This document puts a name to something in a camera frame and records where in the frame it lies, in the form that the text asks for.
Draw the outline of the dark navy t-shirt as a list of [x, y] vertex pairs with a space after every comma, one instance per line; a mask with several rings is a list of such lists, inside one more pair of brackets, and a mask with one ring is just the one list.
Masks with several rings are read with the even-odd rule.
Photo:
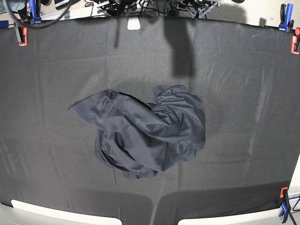
[[152, 178], [196, 157], [206, 141], [201, 99], [184, 85], [157, 86], [154, 102], [104, 90], [69, 112], [97, 129], [95, 154], [128, 179]]

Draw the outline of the white tab at table edge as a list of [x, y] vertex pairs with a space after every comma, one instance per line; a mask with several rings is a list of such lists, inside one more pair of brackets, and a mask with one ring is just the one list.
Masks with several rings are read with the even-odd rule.
[[140, 20], [138, 16], [128, 18], [127, 29], [128, 30], [139, 30], [141, 28]]

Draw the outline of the black table cover cloth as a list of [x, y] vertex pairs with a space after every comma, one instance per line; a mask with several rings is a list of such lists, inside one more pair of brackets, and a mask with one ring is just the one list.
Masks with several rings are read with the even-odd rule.
[[[300, 153], [300, 58], [278, 30], [190, 18], [61, 21], [20, 47], [0, 32], [0, 201], [175, 225], [278, 208]], [[97, 131], [68, 108], [102, 90], [149, 103], [182, 84], [204, 104], [190, 162], [129, 180], [94, 153]]]

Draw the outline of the orange clamp far left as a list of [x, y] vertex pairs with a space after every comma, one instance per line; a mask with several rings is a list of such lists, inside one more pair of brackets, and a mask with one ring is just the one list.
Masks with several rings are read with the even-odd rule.
[[14, 29], [16, 32], [16, 37], [19, 46], [26, 46], [27, 45], [27, 28], [20, 27], [17, 23], [14, 23]]

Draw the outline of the blue bar clamp far left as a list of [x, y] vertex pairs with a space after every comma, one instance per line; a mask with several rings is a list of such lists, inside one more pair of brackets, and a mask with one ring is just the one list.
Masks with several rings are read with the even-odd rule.
[[29, 17], [32, 24], [40, 24], [42, 19], [40, 17], [40, 0], [28, 0], [29, 4]]

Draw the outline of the blue bar clamp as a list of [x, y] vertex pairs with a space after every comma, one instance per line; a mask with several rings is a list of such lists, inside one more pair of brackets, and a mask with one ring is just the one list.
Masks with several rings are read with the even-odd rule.
[[29, 17], [32, 24], [40, 24], [42, 19], [40, 17], [40, 0], [28, 0], [29, 4]]
[[280, 24], [278, 26], [279, 30], [285, 31], [285, 32], [291, 32], [293, 29], [293, 23], [294, 21], [291, 19], [293, 11], [293, 4], [288, 3], [282, 4], [280, 8]]

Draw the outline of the blue bar clamp far right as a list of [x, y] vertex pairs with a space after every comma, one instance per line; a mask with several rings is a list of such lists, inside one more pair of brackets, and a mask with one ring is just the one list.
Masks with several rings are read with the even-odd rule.
[[291, 32], [293, 29], [293, 23], [294, 21], [291, 19], [293, 11], [293, 4], [288, 3], [282, 4], [280, 8], [280, 24], [278, 26], [279, 30], [285, 31], [285, 32]]

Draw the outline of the blue orange clamp near right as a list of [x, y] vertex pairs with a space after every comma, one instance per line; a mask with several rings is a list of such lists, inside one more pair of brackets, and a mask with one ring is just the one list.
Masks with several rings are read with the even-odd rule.
[[281, 188], [280, 191], [280, 198], [281, 198], [281, 211], [279, 213], [279, 217], [283, 217], [282, 224], [286, 223], [288, 218], [292, 220], [292, 223], [294, 225], [297, 225], [293, 215], [292, 215], [292, 208], [289, 202], [289, 197], [288, 197], [288, 187], [283, 187]]

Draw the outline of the orange clamp far right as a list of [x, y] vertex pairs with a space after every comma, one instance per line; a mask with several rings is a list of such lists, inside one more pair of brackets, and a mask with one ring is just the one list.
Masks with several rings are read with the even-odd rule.
[[291, 53], [296, 55], [300, 54], [300, 29], [299, 28], [295, 29], [294, 35], [292, 37]]

